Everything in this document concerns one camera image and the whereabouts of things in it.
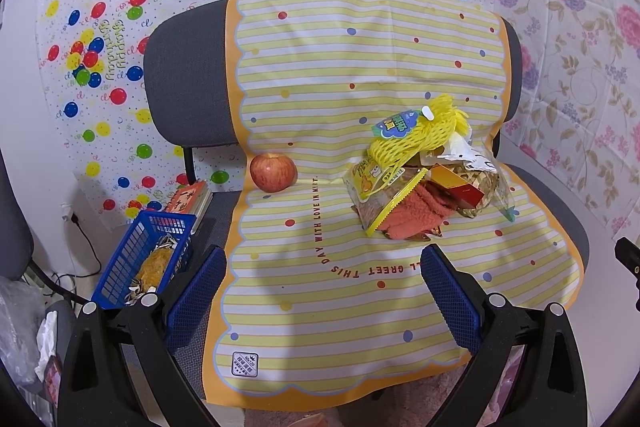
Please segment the red gold card pack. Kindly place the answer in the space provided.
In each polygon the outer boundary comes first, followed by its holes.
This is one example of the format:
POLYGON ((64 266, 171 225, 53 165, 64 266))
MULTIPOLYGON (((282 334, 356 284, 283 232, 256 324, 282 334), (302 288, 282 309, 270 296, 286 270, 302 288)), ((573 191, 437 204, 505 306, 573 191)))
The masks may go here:
POLYGON ((438 165, 428 169, 430 180, 448 192, 460 208, 475 209, 485 194, 446 166, 438 165))

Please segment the white foil wrapper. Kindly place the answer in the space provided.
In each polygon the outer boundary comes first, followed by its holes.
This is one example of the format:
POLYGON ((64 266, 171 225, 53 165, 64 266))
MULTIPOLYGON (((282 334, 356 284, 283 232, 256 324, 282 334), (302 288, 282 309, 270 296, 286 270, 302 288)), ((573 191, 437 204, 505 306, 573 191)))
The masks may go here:
POLYGON ((446 166, 485 194, 475 209, 458 206, 457 212, 460 215, 473 219, 492 206, 509 222, 515 220, 515 204, 509 184, 506 183, 506 177, 494 155, 487 148, 474 147, 461 134, 454 133, 443 147, 431 152, 421 152, 419 160, 421 166, 427 169, 427 179, 430 180, 428 169, 436 164, 446 166))

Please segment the orange knitted cloth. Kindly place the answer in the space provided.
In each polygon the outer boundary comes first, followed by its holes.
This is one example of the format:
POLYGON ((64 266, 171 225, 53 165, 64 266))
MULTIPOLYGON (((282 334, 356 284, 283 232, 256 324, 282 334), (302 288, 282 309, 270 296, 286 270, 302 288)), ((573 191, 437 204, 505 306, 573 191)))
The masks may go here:
POLYGON ((420 182, 382 221, 378 231, 398 241, 433 234, 457 208, 456 200, 438 185, 420 182))

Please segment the yellow foam fruit net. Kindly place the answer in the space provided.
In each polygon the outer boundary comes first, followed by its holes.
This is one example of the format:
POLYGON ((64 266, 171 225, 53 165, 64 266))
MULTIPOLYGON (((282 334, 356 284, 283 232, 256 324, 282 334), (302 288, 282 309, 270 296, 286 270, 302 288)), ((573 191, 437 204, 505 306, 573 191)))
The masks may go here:
POLYGON ((388 116, 372 127, 368 156, 385 169, 397 169, 421 152, 443 147, 454 133, 467 135, 469 115, 450 94, 432 98, 419 109, 388 116))

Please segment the clear yellow snack bag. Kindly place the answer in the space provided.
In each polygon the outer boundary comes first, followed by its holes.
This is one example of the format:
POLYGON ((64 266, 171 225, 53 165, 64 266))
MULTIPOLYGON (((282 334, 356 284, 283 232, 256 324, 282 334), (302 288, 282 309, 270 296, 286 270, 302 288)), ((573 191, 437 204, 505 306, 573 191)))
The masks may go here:
POLYGON ((367 236, 378 231, 426 174, 424 167, 382 167, 369 156, 347 170, 343 181, 367 236))

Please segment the blue plastic basket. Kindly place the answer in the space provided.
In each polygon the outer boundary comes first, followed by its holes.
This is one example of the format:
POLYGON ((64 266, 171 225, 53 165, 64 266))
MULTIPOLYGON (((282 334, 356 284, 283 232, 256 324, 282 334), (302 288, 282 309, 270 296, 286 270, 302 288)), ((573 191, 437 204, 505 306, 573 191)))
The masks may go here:
POLYGON ((161 293, 174 276, 186 269, 192 255, 196 217, 187 213, 141 210, 107 263, 91 300, 102 309, 126 306, 130 287, 156 247, 169 239, 171 255, 162 277, 153 287, 161 293))

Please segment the snack wrapper in basket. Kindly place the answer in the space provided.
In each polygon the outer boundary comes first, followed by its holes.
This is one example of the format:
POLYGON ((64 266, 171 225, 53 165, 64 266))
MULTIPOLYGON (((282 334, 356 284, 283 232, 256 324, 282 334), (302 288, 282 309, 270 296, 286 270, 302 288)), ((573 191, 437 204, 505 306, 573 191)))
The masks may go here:
POLYGON ((177 239, 169 234, 158 240, 129 284, 129 291, 125 298, 126 306, 133 305, 146 293, 157 292, 177 244, 177 239))

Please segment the stack of books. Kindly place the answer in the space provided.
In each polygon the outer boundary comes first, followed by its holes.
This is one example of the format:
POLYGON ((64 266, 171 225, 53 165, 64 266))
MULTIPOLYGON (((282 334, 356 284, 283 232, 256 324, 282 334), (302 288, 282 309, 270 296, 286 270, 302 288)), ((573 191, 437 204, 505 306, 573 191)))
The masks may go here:
POLYGON ((195 234, 202 223, 206 210, 213 199, 213 192, 205 181, 178 188, 165 207, 169 213, 183 213, 195 217, 191 234, 195 234))

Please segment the yellow striped plastic cover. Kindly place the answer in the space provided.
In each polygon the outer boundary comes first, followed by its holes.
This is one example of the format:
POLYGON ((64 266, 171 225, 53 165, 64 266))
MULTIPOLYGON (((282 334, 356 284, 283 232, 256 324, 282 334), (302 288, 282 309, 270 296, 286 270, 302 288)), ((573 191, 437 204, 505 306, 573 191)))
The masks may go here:
POLYGON ((367 233, 344 176, 372 129, 448 94, 487 150, 512 88, 509 29, 450 0, 221 0, 235 139, 288 156, 296 183, 245 178, 224 245, 202 381, 208 402, 309 411, 466 361, 422 280, 422 244, 367 233))

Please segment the red apple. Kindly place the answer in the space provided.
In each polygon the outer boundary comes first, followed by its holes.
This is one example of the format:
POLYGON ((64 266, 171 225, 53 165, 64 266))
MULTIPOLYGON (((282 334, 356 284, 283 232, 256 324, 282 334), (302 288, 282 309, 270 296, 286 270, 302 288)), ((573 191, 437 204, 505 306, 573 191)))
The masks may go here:
POLYGON ((265 193, 278 193, 297 180, 297 168, 284 154, 262 153, 250 161, 250 177, 265 193))

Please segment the floral pattern wall sheet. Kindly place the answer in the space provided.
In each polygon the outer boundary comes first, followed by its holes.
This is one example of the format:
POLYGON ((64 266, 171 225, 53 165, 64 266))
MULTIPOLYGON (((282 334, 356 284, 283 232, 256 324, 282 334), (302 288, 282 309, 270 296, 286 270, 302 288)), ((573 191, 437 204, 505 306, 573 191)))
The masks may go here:
POLYGON ((639 0, 495 0, 518 32, 522 97, 504 133, 613 237, 639 238, 639 0))

